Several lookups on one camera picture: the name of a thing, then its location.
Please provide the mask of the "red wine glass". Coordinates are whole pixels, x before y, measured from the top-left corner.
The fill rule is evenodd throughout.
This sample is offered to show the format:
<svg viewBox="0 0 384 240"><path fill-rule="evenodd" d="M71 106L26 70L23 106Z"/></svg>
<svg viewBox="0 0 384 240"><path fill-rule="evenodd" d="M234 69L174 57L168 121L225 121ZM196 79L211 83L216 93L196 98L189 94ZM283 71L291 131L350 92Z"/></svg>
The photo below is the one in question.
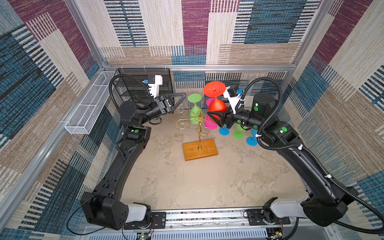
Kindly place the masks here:
<svg viewBox="0 0 384 240"><path fill-rule="evenodd" d="M218 97L221 96L225 90L226 85L218 81L210 82L204 87L204 94L210 98L214 98L209 105L209 112L221 112L228 109L226 104L222 100L218 99Z"/></svg>

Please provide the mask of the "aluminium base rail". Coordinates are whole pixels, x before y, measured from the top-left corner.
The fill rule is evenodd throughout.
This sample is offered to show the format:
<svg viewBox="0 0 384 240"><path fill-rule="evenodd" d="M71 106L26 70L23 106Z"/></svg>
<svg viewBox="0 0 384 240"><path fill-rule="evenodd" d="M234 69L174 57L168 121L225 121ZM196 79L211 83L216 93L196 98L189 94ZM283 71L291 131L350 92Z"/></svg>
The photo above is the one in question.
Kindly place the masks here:
<svg viewBox="0 0 384 240"><path fill-rule="evenodd" d="M84 224L80 240L339 240L335 227L319 227L308 219L289 218L267 225L248 212L260 207L184 209L154 211L152 229L103 229Z"/></svg>

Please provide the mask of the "blue wine glass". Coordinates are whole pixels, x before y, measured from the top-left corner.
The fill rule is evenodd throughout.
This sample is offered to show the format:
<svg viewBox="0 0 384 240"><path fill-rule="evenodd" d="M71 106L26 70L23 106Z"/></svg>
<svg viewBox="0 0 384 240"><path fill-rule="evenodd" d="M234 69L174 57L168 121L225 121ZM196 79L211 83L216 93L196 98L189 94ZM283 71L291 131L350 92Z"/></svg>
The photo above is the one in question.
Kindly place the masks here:
<svg viewBox="0 0 384 240"><path fill-rule="evenodd" d="M219 129L219 134L222 136L228 136L230 134L230 130L227 128L227 125L224 125Z"/></svg>
<svg viewBox="0 0 384 240"><path fill-rule="evenodd" d="M256 137L256 134L257 134L257 130L255 129L252 129L251 130L251 134L252 136L251 137L248 137L246 139L246 143L251 146L251 147L254 147L254 146L257 146L258 145L258 141L257 141L257 137Z"/></svg>

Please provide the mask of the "white mesh wall basket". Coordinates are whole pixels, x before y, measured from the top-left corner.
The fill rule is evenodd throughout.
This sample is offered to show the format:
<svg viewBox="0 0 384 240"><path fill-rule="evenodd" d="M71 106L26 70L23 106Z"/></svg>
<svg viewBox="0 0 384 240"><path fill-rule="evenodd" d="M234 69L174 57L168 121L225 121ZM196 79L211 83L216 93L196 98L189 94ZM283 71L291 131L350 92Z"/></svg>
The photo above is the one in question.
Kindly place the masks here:
<svg viewBox="0 0 384 240"><path fill-rule="evenodd" d="M97 75L96 80L65 125L69 134L88 135L91 133L110 96L109 82L114 75L115 73L111 71L103 71Z"/></svg>

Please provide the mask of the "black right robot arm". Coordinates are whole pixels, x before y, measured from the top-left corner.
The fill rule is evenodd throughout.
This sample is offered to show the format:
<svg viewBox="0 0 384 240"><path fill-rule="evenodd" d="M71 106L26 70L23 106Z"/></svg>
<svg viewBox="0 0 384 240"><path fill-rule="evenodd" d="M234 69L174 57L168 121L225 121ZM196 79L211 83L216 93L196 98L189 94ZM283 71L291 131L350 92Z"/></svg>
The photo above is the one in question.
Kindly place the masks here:
<svg viewBox="0 0 384 240"><path fill-rule="evenodd" d="M209 111L209 117L220 127L231 128L238 124L247 130L255 130L259 146L276 151L300 175L307 185L309 195L298 200L271 198L264 206L265 221L276 218L306 218L326 227L338 224L348 210L348 205L357 198L357 190L346 187L325 169L321 162L304 145L291 125L278 121L273 112L279 102L269 94L254 96L249 110Z"/></svg>

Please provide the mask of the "pink wine glass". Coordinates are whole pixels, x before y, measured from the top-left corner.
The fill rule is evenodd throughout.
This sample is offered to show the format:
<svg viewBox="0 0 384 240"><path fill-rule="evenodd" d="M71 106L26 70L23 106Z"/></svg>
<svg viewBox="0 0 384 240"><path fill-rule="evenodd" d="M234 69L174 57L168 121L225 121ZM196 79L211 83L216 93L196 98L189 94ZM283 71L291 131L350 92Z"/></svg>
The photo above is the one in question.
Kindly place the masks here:
<svg viewBox="0 0 384 240"><path fill-rule="evenodd" d="M209 107L214 100L215 98L209 98L206 101L207 106ZM214 130L218 127L218 125L207 115L205 118L205 127L209 130Z"/></svg>

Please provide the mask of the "black mesh shelf rack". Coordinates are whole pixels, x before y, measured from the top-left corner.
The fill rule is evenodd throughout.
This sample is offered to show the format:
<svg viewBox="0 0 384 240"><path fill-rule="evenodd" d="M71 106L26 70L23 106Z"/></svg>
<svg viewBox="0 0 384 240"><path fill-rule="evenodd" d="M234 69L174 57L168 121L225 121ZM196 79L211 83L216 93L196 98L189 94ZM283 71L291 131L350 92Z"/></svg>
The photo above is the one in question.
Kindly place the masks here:
<svg viewBox="0 0 384 240"><path fill-rule="evenodd" d="M149 103L155 101L155 98L150 94L149 86L144 84L148 75L161 75L163 77L159 96L174 92L171 73L167 68L149 68L147 70L118 68L109 82L109 93L115 107L119 108L123 102L131 100L139 106L140 110L148 108Z"/></svg>

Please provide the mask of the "wooden rack base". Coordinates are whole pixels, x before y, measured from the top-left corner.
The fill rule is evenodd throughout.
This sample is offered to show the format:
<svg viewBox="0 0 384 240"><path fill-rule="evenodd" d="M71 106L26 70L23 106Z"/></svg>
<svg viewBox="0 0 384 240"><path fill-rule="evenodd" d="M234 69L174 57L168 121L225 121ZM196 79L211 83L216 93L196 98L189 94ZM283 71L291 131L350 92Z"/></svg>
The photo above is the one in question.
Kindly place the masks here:
<svg viewBox="0 0 384 240"><path fill-rule="evenodd" d="M183 144L185 161L217 156L219 154L214 139L206 139Z"/></svg>

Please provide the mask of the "green wine glass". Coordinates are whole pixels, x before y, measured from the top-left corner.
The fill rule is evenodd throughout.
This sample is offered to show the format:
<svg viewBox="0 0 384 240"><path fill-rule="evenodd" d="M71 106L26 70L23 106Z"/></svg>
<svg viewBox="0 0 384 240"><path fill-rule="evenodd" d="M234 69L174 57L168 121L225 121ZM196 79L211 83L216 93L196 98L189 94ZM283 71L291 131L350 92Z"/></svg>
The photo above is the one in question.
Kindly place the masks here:
<svg viewBox="0 0 384 240"><path fill-rule="evenodd" d="M233 137L236 139L236 140L241 140L243 139L244 137L244 132L245 130L242 128L242 126L240 124L236 124L236 131L233 133Z"/></svg>
<svg viewBox="0 0 384 240"><path fill-rule="evenodd" d="M193 104L190 110L190 122L193 125L199 124L199 115L202 111L201 107L197 105L202 100L202 96L200 94L191 94L188 96L188 101Z"/></svg>

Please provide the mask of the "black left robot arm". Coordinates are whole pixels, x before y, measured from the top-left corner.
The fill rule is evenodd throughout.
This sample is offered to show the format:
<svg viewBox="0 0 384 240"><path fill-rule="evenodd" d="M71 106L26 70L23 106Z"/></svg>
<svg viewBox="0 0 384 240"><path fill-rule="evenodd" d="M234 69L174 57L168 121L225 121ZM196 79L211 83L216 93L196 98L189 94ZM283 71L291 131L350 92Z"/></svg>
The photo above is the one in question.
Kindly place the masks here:
<svg viewBox="0 0 384 240"><path fill-rule="evenodd" d="M144 124L173 113L186 97L185 93L160 95L152 99L146 107L141 107L132 100L119 106L124 132L115 145L118 154L100 183L91 193L83 193L80 200L89 224L113 230L121 230L126 224L142 228L153 224L151 206L141 203L126 205L120 199L137 158L150 140L152 129Z"/></svg>

